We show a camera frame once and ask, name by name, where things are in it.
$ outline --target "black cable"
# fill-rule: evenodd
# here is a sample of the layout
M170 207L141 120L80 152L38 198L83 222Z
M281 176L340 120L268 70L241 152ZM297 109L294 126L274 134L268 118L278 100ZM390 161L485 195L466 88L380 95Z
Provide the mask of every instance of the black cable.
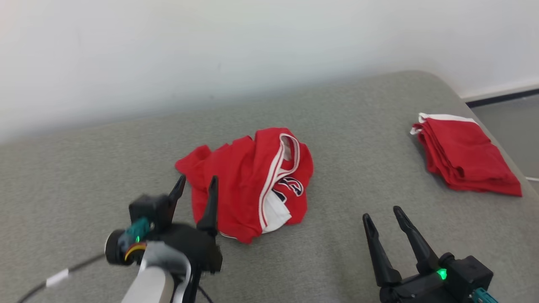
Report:
M72 273L72 272L75 272L77 270L80 270L96 261L98 261L99 259L103 258L105 256L104 253L100 253L92 258L89 258L89 259L86 259L84 261L82 261L81 263L79 264L76 264L75 266L72 266L70 268L68 268L68 273ZM42 283L40 283L39 285L37 285L36 287L32 288L30 291L28 291L22 298L20 298L17 303L24 303L26 302L29 298L33 297L36 293L44 290L45 288L47 288L47 280L43 281Z
M202 295L208 300L208 303L213 303L213 301L210 299L210 296L204 291L204 289L198 285L198 290L202 293Z

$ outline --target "yellow wire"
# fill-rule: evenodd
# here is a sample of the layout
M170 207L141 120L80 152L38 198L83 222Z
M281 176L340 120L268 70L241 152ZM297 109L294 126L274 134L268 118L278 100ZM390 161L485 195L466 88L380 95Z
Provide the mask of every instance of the yellow wire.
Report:
M127 261L127 258L129 257L129 255L135 250L145 250L145 249L146 249L146 244L139 244L139 245L135 245L131 247L131 249L126 252L125 261Z

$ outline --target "gray floor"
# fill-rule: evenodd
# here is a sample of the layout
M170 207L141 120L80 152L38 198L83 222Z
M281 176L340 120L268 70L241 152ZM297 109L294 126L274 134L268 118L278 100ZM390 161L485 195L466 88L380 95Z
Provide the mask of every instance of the gray floor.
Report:
M527 177L539 178L539 95L472 108ZM531 182L539 192L539 182Z

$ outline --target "red fabric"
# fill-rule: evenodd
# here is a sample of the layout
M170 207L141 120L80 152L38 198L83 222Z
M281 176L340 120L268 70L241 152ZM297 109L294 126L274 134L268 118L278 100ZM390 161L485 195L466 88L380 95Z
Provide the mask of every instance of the red fabric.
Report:
M520 182L476 123L427 118L414 128L421 129L428 171L441 175L450 188L522 197Z
M290 146L288 160L282 152L286 145ZM206 145L200 146L178 160L176 169L192 186L195 222L201 219L206 208L211 178L218 176L218 230L243 243L250 243L253 237L261 235L267 225L261 203L272 189L286 200L284 204L292 215L286 224L301 222L307 211L305 188L313 174L313 161L307 146L287 128L259 130L254 140L250 136L239 138L213 152ZM285 177L302 185L299 195L293 190L298 187L295 182L287 186Z

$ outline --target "teal connector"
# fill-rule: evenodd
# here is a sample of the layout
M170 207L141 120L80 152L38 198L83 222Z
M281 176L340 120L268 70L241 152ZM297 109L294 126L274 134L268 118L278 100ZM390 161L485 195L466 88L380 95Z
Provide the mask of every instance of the teal connector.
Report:
M135 242L140 242L150 232L150 223L148 219L142 217L131 224L126 230L126 234L130 235Z
M473 292L473 303L498 303L498 301L482 287L479 287Z

